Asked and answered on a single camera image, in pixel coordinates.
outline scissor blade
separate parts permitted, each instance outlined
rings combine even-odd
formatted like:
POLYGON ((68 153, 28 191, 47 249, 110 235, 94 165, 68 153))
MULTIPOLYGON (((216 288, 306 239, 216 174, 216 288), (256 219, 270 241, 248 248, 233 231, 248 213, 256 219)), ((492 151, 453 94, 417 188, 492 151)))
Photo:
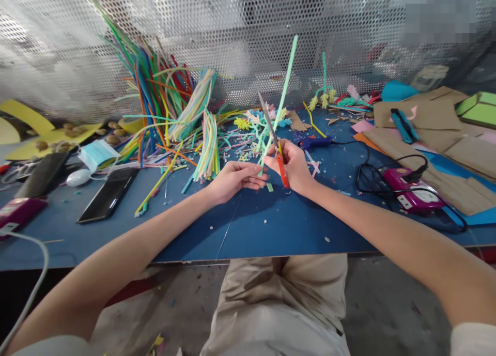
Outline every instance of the scissor blade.
POLYGON ((274 143, 275 150, 278 151, 278 141, 277 136, 275 136, 274 129, 272 128, 272 122, 269 117, 269 110, 267 109, 267 104, 262 99, 262 95, 258 92, 258 99, 260 100, 260 104, 262 106, 263 114, 265 115, 265 121, 267 121, 267 125, 269 126, 270 134, 272 135, 272 141, 274 143))

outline concrete floor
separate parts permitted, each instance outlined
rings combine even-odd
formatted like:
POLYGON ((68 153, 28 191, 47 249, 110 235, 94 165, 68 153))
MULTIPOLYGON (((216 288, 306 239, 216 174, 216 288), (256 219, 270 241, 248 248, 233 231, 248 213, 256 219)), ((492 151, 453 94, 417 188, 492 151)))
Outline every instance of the concrete floor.
MULTIPOLYGON (((107 356, 144 356, 161 333, 162 355, 198 355, 227 266, 175 267, 159 287, 105 309, 91 343, 107 356)), ((451 327, 439 301, 386 258, 350 258, 345 334, 351 354, 449 355, 451 327)))

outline yellow foam sheet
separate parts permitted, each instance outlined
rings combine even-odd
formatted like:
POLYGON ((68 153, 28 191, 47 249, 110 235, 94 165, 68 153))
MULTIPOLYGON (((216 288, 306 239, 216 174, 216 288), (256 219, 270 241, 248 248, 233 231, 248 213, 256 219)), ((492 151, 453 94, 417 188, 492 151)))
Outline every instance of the yellow foam sheet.
POLYGON ((38 112, 33 111, 28 106, 19 103, 16 100, 10 99, 0 104, 0 111, 8 113, 11 116, 25 122, 36 131, 38 135, 45 135, 55 129, 55 127, 40 115, 38 112))
POLYGON ((75 138, 69 138, 65 136, 64 129, 50 131, 47 134, 42 135, 36 138, 35 140, 26 143, 24 146, 16 149, 14 152, 7 155, 5 159, 9 161, 20 161, 20 160, 29 160, 32 156, 45 157, 47 154, 52 153, 52 149, 48 148, 45 149, 44 151, 38 152, 38 150, 35 147, 35 143, 37 141, 47 142, 48 145, 52 143, 58 143, 60 141, 66 141, 70 143, 81 143, 82 141, 92 136, 95 133, 95 131, 97 131, 100 127, 102 127, 102 125, 103 125, 102 123, 83 125, 88 129, 88 131, 82 133, 79 136, 76 136, 75 138))
POLYGON ((6 119, 0 117, 0 144, 19 143, 21 136, 17 128, 6 119))

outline blue table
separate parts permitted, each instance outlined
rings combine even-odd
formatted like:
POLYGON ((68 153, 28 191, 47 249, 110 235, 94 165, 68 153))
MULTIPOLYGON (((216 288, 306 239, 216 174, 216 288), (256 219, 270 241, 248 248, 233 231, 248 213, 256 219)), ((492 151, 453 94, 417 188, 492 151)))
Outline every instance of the blue table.
MULTIPOLYGON (((306 111, 298 110, 298 114, 309 122, 306 111)), ((324 133, 339 142, 352 140, 354 132, 349 122, 339 121, 327 126, 325 118, 333 117, 330 113, 317 110, 314 116, 316 125, 324 133)), ((311 135, 315 130, 310 129, 308 132, 311 135)), ((278 135, 292 138, 289 128, 279 129, 278 135)), ((370 162, 375 166, 391 161, 379 152, 370 152, 370 162)), ((321 183, 349 192, 351 197, 385 207, 377 196, 358 195, 355 187, 357 167, 366 157, 366 150, 362 144, 316 148, 311 150, 311 155, 315 161, 322 162, 321 174, 316 175, 316 179, 321 183)), ((79 189, 79 195, 74 193, 74 188, 59 187, 50 194, 49 207, 26 226, 23 233, 41 241, 63 239, 63 242, 47 245, 51 258, 50 267, 74 267, 107 242, 203 187, 199 183, 193 183, 187 195, 181 194, 192 172, 193 166, 188 171, 182 169, 168 177, 168 204, 164 205, 162 187, 160 193, 150 201, 148 212, 141 218, 134 218, 134 211, 160 177, 158 169, 142 169, 114 215, 108 220, 86 225, 79 225, 75 221, 102 186, 102 182, 92 181, 83 186, 79 189)), ((154 262, 376 251, 336 217, 295 192, 284 189, 277 174, 269 174, 274 192, 267 189, 258 193, 242 190, 230 202, 199 218, 164 249, 154 262), (231 220, 225 242, 219 251, 231 220), (330 242, 326 242, 325 237, 329 238, 330 242)), ((6 204, 14 193, 15 190, 0 192, 0 206, 6 204)), ((496 245, 496 233, 494 227, 490 226, 473 227, 472 233, 447 236, 463 246, 496 245)), ((0 270, 39 269, 42 261, 39 248, 28 241, 9 238, 0 242, 0 270)))

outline plastic bottle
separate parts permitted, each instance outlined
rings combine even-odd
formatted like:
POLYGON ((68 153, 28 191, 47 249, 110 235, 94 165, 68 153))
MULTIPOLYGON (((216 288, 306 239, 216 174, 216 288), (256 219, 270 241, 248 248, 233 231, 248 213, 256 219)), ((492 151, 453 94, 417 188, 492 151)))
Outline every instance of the plastic bottle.
POLYGON ((426 66, 415 75, 410 86, 421 93, 434 90, 446 77, 449 69, 449 67, 442 65, 426 66))

